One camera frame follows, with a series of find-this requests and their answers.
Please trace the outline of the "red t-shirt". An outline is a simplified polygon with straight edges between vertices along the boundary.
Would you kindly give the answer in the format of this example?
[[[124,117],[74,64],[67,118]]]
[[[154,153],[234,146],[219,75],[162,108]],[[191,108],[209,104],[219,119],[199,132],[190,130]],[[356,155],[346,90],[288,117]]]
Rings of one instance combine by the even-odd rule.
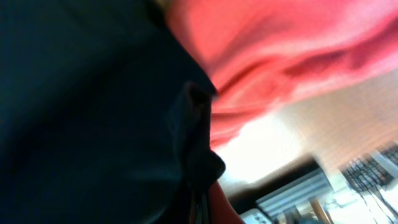
[[[397,139],[397,1],[169,1],[218,90],[211,147],[233,208]]]

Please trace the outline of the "black t-shirt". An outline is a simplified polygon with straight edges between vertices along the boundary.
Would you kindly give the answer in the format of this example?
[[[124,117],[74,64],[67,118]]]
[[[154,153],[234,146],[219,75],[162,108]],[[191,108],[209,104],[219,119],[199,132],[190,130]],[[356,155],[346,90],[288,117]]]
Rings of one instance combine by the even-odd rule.
[[[211,223],[215,95],[163,1],[2,1],[1,222]]]

